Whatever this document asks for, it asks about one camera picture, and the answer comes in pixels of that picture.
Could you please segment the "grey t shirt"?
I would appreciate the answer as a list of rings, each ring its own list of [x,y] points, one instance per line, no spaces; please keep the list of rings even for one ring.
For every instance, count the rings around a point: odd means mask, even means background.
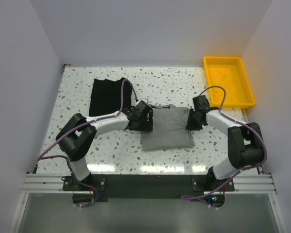
[[[194,146],[194,139],[186,129],[189,108],[172,104],[153,105],[153,130],[141,133],[142,151],[187,149]]]

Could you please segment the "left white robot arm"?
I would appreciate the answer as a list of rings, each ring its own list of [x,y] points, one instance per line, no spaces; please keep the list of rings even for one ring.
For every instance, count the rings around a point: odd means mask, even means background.
[[[73,184],[79,190],[88,189],[92,183],[85,156],[94,138],[121,130],[151,132],[152,107],[140,100],[135,106],[121,108],[107,115],[84,117],[82,114],[74,114],[57,134],[56,142],[68,156],[68,164],[75,176]]]

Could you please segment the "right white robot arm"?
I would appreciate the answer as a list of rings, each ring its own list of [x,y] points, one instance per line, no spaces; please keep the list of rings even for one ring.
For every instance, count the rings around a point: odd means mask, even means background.
[[[210,107],[204,95],[193,98],[193,104],[186,126],[188,130],[200,131],[204,126],[212,126],[227,137],[227,158],[207,172],[206,184],[210,190],[218,190],[224,180],[265,162],[267,149],[257,123],[238,121],[218,107]]]

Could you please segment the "yellow plastic bin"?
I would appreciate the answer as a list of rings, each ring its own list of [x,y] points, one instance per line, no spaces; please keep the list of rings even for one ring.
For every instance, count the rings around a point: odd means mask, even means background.
[[[207,85],[226,91],[223,108],[247,109],[256,105],[241,57],[205,56],[203,65]]]

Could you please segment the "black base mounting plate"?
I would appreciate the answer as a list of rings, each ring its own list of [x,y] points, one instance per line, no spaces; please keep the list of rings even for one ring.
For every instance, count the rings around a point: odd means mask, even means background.
[[[206,175],[92,175],[98,202],[108,199],[178,199],[183,195],[201,196],[225,180],[206,184]]]

